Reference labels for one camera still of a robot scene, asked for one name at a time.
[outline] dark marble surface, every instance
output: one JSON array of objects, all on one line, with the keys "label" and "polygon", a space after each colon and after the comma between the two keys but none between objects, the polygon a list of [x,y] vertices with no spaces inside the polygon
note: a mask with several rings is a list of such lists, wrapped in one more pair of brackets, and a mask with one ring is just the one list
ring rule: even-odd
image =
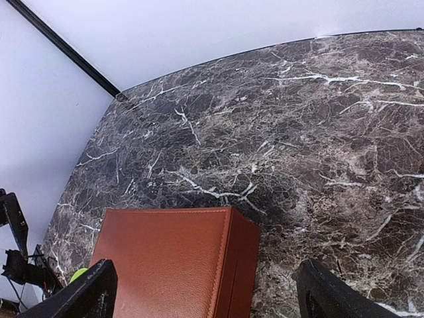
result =
[{"label": "dark marble surface", "polygon": [[381,32],[132,88],[90,139],[43,249],[69,279],[88,265],[106,208],[234,205],[262,227],[252,317],[298,317],[291,274],[308,257],[423,317],[423,70],[423,32]]}]

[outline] marble table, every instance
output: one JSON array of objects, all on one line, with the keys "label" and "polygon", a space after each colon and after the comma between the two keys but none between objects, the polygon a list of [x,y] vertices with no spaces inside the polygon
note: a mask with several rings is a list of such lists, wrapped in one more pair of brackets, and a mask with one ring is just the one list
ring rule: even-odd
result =
[{"label": "marble table", "polygon": [[89,264],[107,208],[234,205],[262,228],[252,317],[299,317],[291,274],[309,257],[424,317],[423,70],[424,32],[377,32],[129,89],[89,140],[42,248],[68,280]]}]

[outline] brown box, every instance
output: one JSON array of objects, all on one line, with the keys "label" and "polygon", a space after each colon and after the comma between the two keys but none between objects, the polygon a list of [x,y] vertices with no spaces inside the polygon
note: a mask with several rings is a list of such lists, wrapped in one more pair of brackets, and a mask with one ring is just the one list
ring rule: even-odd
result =
[{"label": "brown box", "polygon": [[231,207],[108,210],[91,265],[116,267],[115,318],[247,318],[259,234]]}]

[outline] black strip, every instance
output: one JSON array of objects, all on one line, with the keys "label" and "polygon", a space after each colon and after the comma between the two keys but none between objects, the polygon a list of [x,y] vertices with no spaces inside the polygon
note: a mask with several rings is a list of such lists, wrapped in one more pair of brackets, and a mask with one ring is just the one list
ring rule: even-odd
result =
[{"label": "black strip", "polygon": [[61,50],[68,58],[77,64],[89,77],[95,80],[102,88],[104,88],[113,97],[120,94],[117,89],[107,78],[100,74],[89,62],[80,56],[68,43],[66,43],[56,32],[54,32],[46,23],[38,18],[25,4],[20,0],[6,0],[13,8],[15,8],[30,24],[36,27],[46,38],[50,40],[59,50]]}]

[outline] green object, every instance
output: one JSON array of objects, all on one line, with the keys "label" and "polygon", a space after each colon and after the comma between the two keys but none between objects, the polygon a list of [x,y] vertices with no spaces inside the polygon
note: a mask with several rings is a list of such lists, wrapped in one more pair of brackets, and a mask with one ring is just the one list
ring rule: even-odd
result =
[{"label": "green object", "polygon": [[88,271],[88,268],[80,268],[79,270],[77,270],[69,281],[69,284],[76,280],[78,277],[80,277],[82,274],[84,274],[86,271]]}]

